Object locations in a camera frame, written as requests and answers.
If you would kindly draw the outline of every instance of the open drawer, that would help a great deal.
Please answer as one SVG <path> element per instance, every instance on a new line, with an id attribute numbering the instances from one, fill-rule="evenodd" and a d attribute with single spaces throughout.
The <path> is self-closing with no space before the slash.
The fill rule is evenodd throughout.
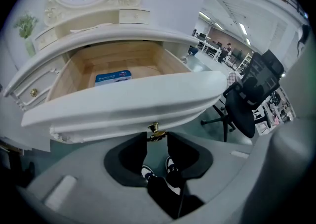
<path id="1" fill-rule="evenodd" d="M 98 74 L 129 70 L 132 80 L 94 87 Z M 46 103 L 24 113 L 22 126 L 48 130 L 64 143 L 166 130 L 211 107 L 227 85 L 221 72 L 191 72 L 154 42 L 123 42 L 78 51 Z"/>
<path id="2" fill-rule="evenodd" d="M 154 42 L 96 45 L 73 55 L 56 79 L 46 102 L 94 87 L 99 74 L 122 70 L 129 70 L 132 79 L 190 72 L 178 58 Z"/>

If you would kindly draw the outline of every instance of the person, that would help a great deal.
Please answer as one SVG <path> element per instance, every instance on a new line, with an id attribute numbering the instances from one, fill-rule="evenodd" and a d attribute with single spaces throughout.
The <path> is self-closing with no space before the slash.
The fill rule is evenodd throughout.
<path id="1" fill-rule="evenodd" d="M 227 45 L 228 45 L 228 47 L 226 48 L 226 51 L 230 52 L 232 50 L 232 44 L 228 43 Z"/>
<path id="2" fill-rule="evenodd" d="M 196 32 L 197 32 L 197 30 L 194 29 L 193 32 L 192 32 L 192 36 L 193 36 L 193 37 L 195 36 Z"/>
<path id="3" fill-rule="evenodd" d="M 189 52 L 190 55 L 195 56 L 195 55 L 198 53 L 198 48 L 197 48 L 197 47 L 190 46 L 188 52 Z"/>
<path id="4" fill-rule="evenodd" d="M 155 202 L 173 219 L 184 216 L 202 206 L 203 203 L 195 196 L 184 195 L 183 192 L 181 196 L 184 181 L 170 156 L 165 161 L 165 168 L 166 180 L 157 177 L 147 165 L 142 166 L 142 176 L 148 181 L 148 193 Z"/>

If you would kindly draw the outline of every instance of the potted plant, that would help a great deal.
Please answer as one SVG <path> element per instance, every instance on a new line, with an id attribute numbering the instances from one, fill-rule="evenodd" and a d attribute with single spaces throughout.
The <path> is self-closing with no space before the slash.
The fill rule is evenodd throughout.
<path id="1" fill-rule="evenodd" d="M 31 16 L 26 11 L 25 15 L 19 17 L 19 19 L 15 22 L 13 26 L 15 29 L 19 28 L 20 37 L 25 39 L 25 48 L 29 56 L 35 55 L 35 49 L 32 40 L 30 39 L 30 36 L 38 21 L 39 20 L 36 17 Z"/>

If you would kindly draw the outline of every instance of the drawer knob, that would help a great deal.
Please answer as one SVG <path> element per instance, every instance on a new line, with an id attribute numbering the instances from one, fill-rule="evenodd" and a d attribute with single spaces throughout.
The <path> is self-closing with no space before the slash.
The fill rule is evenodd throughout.
<path id="1" fill-rule="evenodd" d="M 153 132 L 153 134 L 152 136 L 150 136 L 149 139 L 147 139 L 147 141 L 158 141 L 166 137 L 167 131 L 159 131 L 158 126 L 158 122 L 153 122 L 148 126 L 148 128 Z"/>
<path id="2" fill-rule="evenodd" d="M 31 89 L 30 94 L 32 97 L 35 97 L 38 95 L 38 90 L 37 89 Z"/>

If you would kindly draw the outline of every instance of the sneaker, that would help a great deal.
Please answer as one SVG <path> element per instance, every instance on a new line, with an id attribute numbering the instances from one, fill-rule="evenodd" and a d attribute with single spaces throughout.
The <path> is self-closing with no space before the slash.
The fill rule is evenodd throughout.
<path id="1" fill-rule="evenodd" d="M 171 171 L 178 170 L 170 156 L 167 157 L 165 166 L 166 166 L 167 174 L 169 174 Z"/>
<path id="2" fill-rule="evenodd" d="M 146 165 L 143 165 L 142 167 L 142 176 L 143 178 L 146 178 L 147 181 L 149 181 L 151 178 L 157 177 L 152 169 Z"/>

